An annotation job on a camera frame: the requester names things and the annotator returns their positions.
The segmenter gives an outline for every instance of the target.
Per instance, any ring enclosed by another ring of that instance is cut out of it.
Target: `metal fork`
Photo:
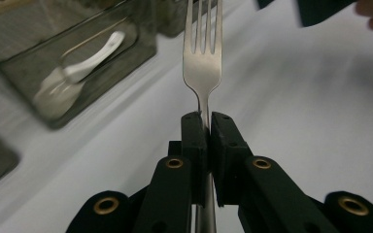
[[[207,21],[202,48],[202,0],[199,0],[196,37],[192,38],[192,5],[188,0],[186,13],[186,29],[184,37],[184,81],[198,98],[198,111],[201,114],[204,131],[209,135],[208,99],[211,92],[220,84],[221,46],[222,46],[222,0],[217,3],[215,40],[211,40],[211,0],[208,0]],[[215,209],[213,177],[208,174],[205,190],[205,208],[197,206],[195,232],[215,233]]]

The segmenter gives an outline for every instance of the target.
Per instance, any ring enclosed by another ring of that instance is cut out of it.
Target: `white spoon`
[[[89,59],[62,70],[56,67],[42,82],[33,104],[45,118],[63,116],[80,96],[86,77],[99,63],[111,55],[122,43],[125,34],[114,32],[105,46]]]

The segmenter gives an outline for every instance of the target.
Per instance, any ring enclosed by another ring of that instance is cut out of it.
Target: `spoon handle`
[[[64,68],[65,78],[69,83],[78,83],[87,76],[93,68],[113,53],[122,43],[125,34],[120,31],[114,32],[105,46],[95,55],[87,60]]]

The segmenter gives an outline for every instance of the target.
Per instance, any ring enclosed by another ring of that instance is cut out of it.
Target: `screw hole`
[[[93,211],[103,216],[112,213],[117,209],[119,201],[115,197],[104,197],[93,206]]]
[[[346,211],[356,216],[366,216],[369,213],[368,208],[356,199],[342,196],[338,199],[338,204]]]
[[[169,168],[180,168],[184,165],[184,162],[178,158],[172,158],[166,162],[166,166]]]
[[[163,233],[166,231],[166,223],[163,221],[158,221],[153,225],[152,231],[153,233]]]
[[[254,160],[253,165],[260,169],[268,169],[271,167],[271,163],[269,163],[267,160],[260,159],[260,158]]]
[[[308,233],[320,233],[321,232],[320,228],[312,222],[306,222],[304,224],[304,228]]]

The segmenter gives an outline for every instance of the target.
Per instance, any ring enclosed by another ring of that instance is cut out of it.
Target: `white table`
[[[353,7],[299,28],[289,1],[255,12],[224,1],[222,82],[213,111],[235,119],[254,154],[276,160],[322,201],[347,190],[373,203],[373,32]],[[20,155],[0,181],[0,232],[65,232],[92,195],[147,185],[180,118],[197,103],[182,79],[183,35],[66,127],[48,130],[0,85],[0,137]],[[243,232],[237,208],[219,232]]]

